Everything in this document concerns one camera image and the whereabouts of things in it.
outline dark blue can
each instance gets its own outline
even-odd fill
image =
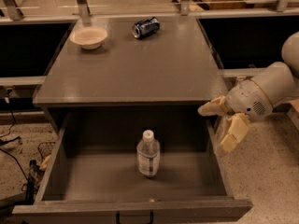
[[[134,38],[142,39],[155,34],[160,29],[160,23],[157,18],[144,19],[136,22],[132,27]]]

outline white bowl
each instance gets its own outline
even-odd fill
[[[108,34],[104,28],[91,26],[83,27],[72,32],[70,40],[83,49],[97,49],[107,38]]]

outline can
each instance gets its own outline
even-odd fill
[[[157,18],[144,19],[136,22],[132,27],[134,38],[142,39],[155,34],[160,29],[160,23]]]

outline floor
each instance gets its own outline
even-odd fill
[[[2,139],[21,137],[1,146],[14,155],[24,172],[29,161],[40,163],[37,150],[42,142],[51,142],[56,134],[42,113],[16,113],[16,125]],[[7,133],[12,119],[9,113],[0,114],[0,136]],[[263,122],[250,125],[242,144],[223,158],[234,195],[251,199],[253,208],[239,224],[297,224],[299,223],[299,132],[285,113],[276,113]],[[8,155],[0,152],[0,200],[21,193],[25,179]],[[1,224],[21,224],[10,214],[12,208],[1,210]]]

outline plastic bottle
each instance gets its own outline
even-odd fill
[[[154,138],[151,130],[143,132],[137,145],[138,169],[145,177],[151,178],[157,174],[160,162],[160,144]]]

